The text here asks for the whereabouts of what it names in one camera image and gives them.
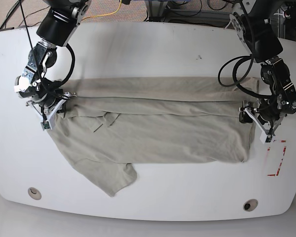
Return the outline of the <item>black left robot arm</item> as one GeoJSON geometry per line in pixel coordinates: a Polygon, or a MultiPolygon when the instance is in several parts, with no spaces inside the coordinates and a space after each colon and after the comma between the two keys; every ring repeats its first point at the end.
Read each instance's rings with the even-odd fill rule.
{"type": "Polygon", "coordinates": [[[283,4],[281,0],[235,0],[232,4],[230,22],[237,32],[248,56],[239,56],[232,71],[232,86],[258,99],[258,107],[244,101],[239,109],[241,123],[255,122],[261,130],[260,140],[270,143],[284,117],[296,113],[296,89],[290,79],[290,71],[279,54],[283,47],[273,32],[270,17],[283,4]],[[245,62],[261,65],[262,81],[269,86],[271,94],[258,94],[246,89],[237,79],[237,70],[245,62]]]}

